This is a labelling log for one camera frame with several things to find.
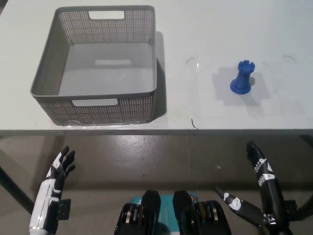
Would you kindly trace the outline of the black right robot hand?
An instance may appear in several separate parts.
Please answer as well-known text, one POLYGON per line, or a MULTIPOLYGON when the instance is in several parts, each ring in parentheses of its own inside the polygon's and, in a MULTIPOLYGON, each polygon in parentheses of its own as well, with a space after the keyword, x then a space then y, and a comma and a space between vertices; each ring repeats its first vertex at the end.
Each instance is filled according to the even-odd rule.
POLYGON ((269 161, 253 141, 246 144, 246 152, 256 173, 262 208, 260 209, 220 187, 215 187, 215 192, 233 213, 250 224, 256 227, 264 226, 271 235, 291 235, 284 197, 269 161))

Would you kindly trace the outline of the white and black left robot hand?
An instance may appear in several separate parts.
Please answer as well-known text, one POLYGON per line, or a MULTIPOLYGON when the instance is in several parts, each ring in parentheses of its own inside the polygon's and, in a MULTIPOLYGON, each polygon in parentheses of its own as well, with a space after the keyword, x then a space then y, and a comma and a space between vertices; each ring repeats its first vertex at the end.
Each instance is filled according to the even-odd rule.
POLYGON ((75 151, 66 146, 56 156, 42 181, 32 211, 29 234, 54 235, 59 221, 59 207, 65 179, 75 169, 75 151))

